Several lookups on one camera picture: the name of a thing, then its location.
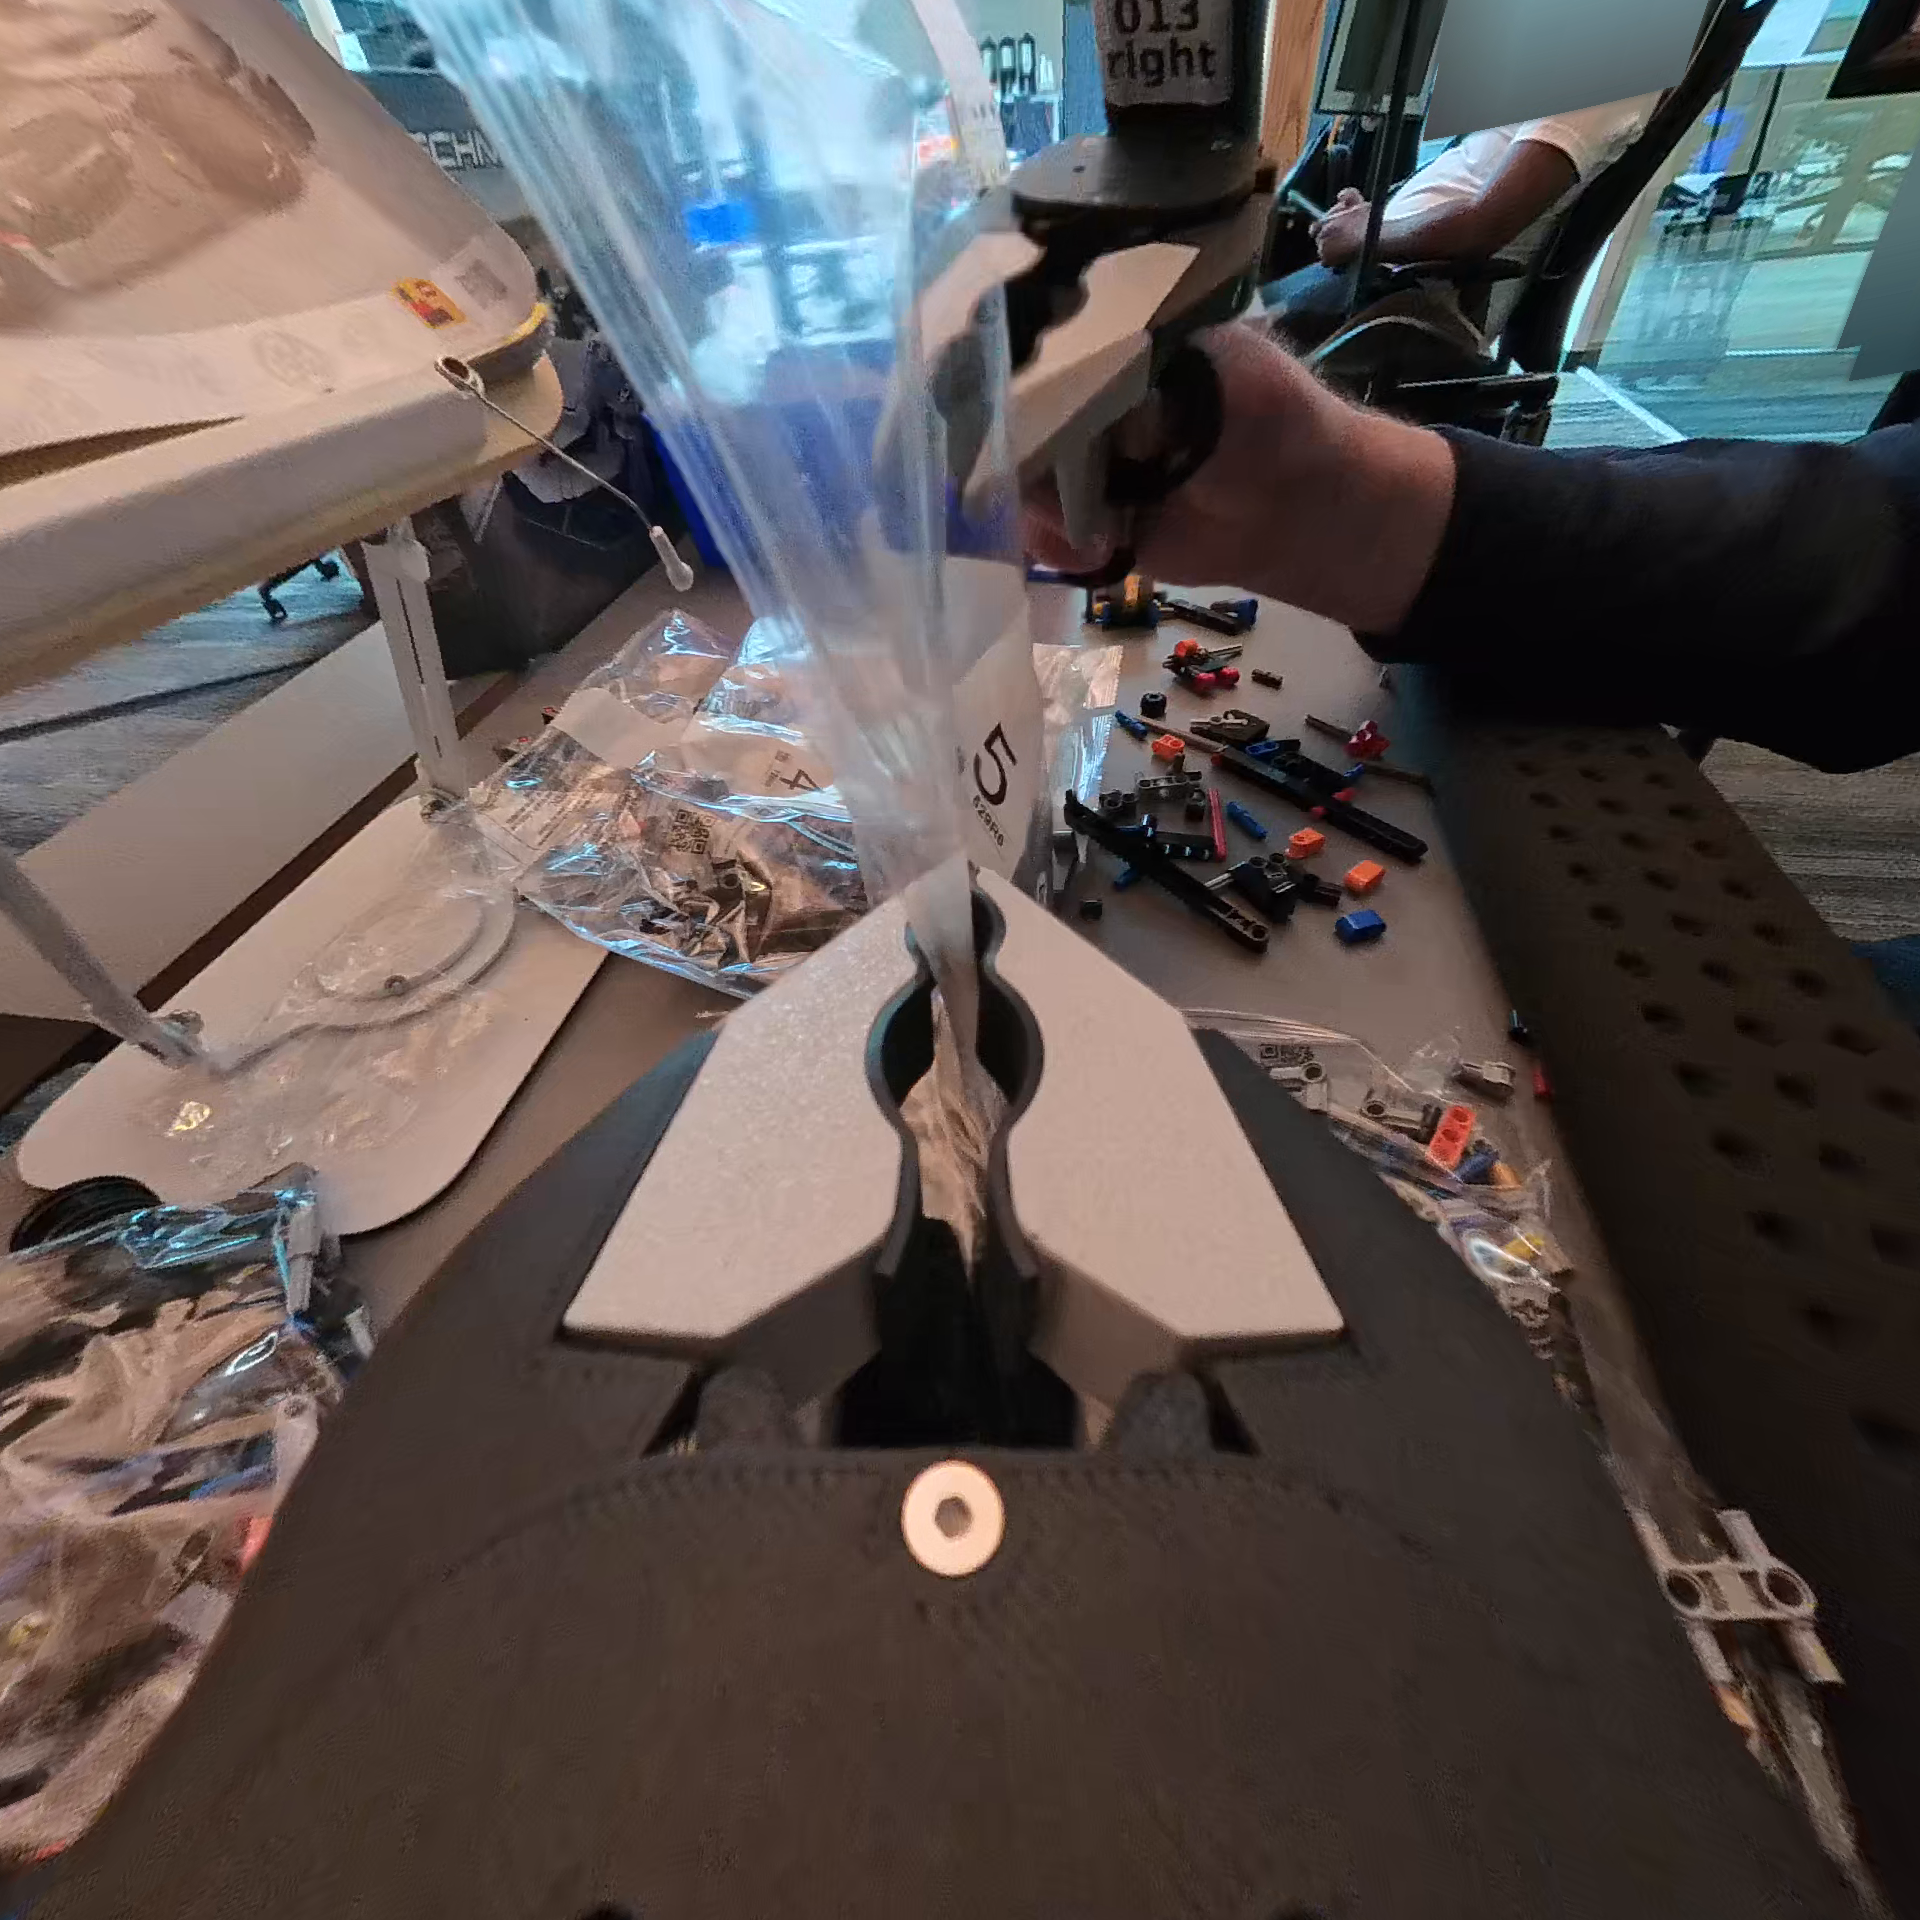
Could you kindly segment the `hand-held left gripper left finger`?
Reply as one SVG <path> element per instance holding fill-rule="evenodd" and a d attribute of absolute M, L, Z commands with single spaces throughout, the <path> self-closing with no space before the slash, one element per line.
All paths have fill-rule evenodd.
<path fill-rule="evenodd" d="M 563 1311 L 596 1348 L 742 1365 L 788 1404 L 880 1348 L 878 1289 L 922 1218 L 902 1085 L 932 1064 L 932 976 L 899 899 L 742 1002 L 710 1039 Z"/>

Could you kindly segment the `small open parts bag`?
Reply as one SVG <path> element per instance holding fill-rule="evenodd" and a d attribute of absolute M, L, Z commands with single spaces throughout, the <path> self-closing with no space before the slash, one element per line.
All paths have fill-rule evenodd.
<path fill-rule="evenodd" d="M 1450 1084 L 1458 1056 L 1443 1074 L 1418 1076 L 1356 1036 L 1303 1019 L 1189 1008 L 1186 1022 L 1232 1039 L 1370 1164 L 1522 1331 L 1596 1446 L 1716 1711 L 1802 1815 L 1860 1911 L 1886 1918 L 1838 1758 L 1829 1705 L 1843 1675 L 1820 1631 L 1818 1595 L 1695 1466 L 1619 1286 L 1570 1256 L 1556 1234 L 1568 1206 L 1549 1161 L 1522 1148 L 1499 1102 Z"/>

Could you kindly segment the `black round knob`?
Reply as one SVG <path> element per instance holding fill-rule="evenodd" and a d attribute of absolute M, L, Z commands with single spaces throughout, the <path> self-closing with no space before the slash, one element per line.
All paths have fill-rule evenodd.
<path fill-rule="evenodd" d="M 122 1175 L 102 1175 L 48 1189 L 33 1198 L 15 1224 L 9 1251 L 20 1254 L 65 1236 L 90 1234 L 155 1206 L 155 1189 Z"/>

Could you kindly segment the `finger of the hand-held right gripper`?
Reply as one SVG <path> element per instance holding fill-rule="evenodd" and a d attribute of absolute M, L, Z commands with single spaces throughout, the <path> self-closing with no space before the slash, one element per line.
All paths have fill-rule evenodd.
<path fill-rule="evenodd" d="M 932 492 L 965 506 L 1045 469 L 1039 419 L 1015 395 L 1010 289 L 1043 264 L 1019 232 L 965 239 L 899 311 L 869 432 L 869 514 L 912 518 Z"/>
<path fill-rule="evenodd" d="M 1113 428 L 1148 396 L 1153 332 L 1189 276 L 1195 242 L 1139 242 L 1098 254 L 1066 319 L 1008 374 L 999 399 L 983 374 L 959 386 L 959 502 L 980 512 L 999 489 L 999 459 L 1023 482 L 1049 475 L 1066 518 L 1112 518 Z"/>

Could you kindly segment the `black framed sign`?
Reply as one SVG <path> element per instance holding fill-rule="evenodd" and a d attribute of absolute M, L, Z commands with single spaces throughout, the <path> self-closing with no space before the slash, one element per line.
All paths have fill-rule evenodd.
<path fill-rule="evenodd" d="M 1829 99 L 1916 94 L 1916 2 L 1866 2 Z"/>

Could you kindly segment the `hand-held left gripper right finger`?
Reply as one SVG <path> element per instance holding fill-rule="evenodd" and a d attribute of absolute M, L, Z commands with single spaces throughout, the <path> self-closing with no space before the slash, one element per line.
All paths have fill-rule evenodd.
<path fill-rule="evenodd" d="M 1142 1379 L 1336 1348 L 1330 1284 L 1186 1018 L 990 871 L 972 911 L 993 1439 L 1078 1442 Z"/>

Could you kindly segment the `dark perforated panel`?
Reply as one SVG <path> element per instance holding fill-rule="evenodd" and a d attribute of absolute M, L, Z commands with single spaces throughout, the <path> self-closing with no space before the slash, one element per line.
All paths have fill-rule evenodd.
<path fill-rule="evenodd" d="M 1436 698 L 1453 869 L 1686 1451 L 1818 1596 L 1916 1914 L 1916 1034 L 1662 729 Z"/>

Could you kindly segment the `person's right forearm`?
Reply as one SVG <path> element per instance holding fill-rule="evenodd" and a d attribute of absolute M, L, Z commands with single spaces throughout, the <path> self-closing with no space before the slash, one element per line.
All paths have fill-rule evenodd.
<path fill-rule="evenodd" d="M 1568 722 L 1860 774 L 1916 755 L 1916 426 L 1850 442 L 1450 434 L 1453 502 L 1379 664 Z"/>

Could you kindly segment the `blue plastic bin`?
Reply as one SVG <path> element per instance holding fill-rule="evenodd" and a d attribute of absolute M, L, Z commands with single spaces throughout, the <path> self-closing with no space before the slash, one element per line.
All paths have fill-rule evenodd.
<path fill-rule="evenodd" d="M 659 419 L 653 409 L 642 411 L 642 422 L 698 556 L 736 572 L 733 564 L 755 555 L 755 536 L 715 438 L 692 418 Z"/>

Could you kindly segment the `person's right hand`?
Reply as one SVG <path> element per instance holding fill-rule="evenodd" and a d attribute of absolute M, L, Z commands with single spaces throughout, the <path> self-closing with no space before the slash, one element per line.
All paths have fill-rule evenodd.
<path fill-rule="evenodd" d="M 1159 582 L 1225 582 L 1389 636 L 1450 526 L 1458 452 L 1335 395 L 1252 324 L 1198 338 L 1219 381 L 1212 456 L 1129 539 Z"/>

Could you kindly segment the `lego instruction booklet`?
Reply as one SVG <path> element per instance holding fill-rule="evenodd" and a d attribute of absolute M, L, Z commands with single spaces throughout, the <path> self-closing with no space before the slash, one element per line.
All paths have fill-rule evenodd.
<path fill-rule="evenodd" d="M 536 304 L 513 238 L 285 6 L 2 6 L 6 456 L 485 358 Z"/>

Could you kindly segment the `black angled lego connector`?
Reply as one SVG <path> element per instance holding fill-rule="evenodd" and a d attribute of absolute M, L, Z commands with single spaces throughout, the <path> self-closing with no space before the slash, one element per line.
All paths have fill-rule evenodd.
<path fill-rule="evenodd" d="M 1212 884 L 1218 894 L 1236 899 L 1268 924 L 1288 924 L 1303 906 L 1340 911 L 1342 889 L 1286 858 L 1242 858 Z"/>

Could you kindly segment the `black lego gear rack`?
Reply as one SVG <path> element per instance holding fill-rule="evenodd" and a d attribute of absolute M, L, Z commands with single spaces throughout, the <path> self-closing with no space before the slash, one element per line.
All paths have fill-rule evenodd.
<path fill-rule="evenodd" d="M 1195 919 L 1212 925 L 1239 951 L 1265 955 L 1268 928 L 1262 919 L 1222 899 L 1183 861 L 1166 854 L 1159 838 L 1142 825 L 1118 822 L 1100 809 L 1082 805 L 1070 791 L 1062 794 L 1062 822 L 1133 871 L 1139 884 L 1179 902 Z"/>

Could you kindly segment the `clear lego parts bag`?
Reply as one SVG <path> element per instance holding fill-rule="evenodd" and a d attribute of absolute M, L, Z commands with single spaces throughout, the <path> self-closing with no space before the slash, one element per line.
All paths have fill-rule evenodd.
<path fill-rule="evenodd" d="M 736 656 L 739 636 L 682 609 L 659 612 L 468 788 L 475 828 L 508 858 L 535 858 L 589 802 L 625 798 L 635 774 L 680 742 Z"/>
<path fill-rule="evenodd" d="M 826 755 L 786 726 L 695 721 L 615 766 L 553 735 L 502 781 L 520 896 L 589 946 L 750 996 L 869 906 Z"/>
<path fill-rule="evenodd" d="M 2 1249 L 2 1876 L 183 1705 L 370 1354 L 316 1178 Z"/>
<path fill-rule="evenodd" d="M 1070 784 L 1062 649 L 1038 644 L 1016 485 L 872 518 L 899 311 L 1010 162 L 972 2 L 422 2 L 609 348 L 728 464 L 733 582 L 796 679 L 869 896 L 932 946 L 925 1211 L 980 1261 L 998 1095 L 976 1061 L 963 869 L 1052 891 Z"/>

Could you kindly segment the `long black lego beam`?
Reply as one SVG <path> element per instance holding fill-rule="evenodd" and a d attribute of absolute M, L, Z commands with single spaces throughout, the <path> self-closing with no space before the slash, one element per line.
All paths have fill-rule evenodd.
<path fill-rule="evenodd" d="M 1330 778 L 1309 774 L 1300 755 L 1262 756 L 1236 745 L 1218 745 L 1212 759 L 1229 778 L 1252 784 L 1262 794 L 1288 802 L 1318 822 L 1346 831 L 1360 846 L 1385 854 L 1389 861 L 1418 866 L 1429 858 L 1429 842 L 1420 835 L 1396 828 L 1395 822 L 1342 799 Z"/>

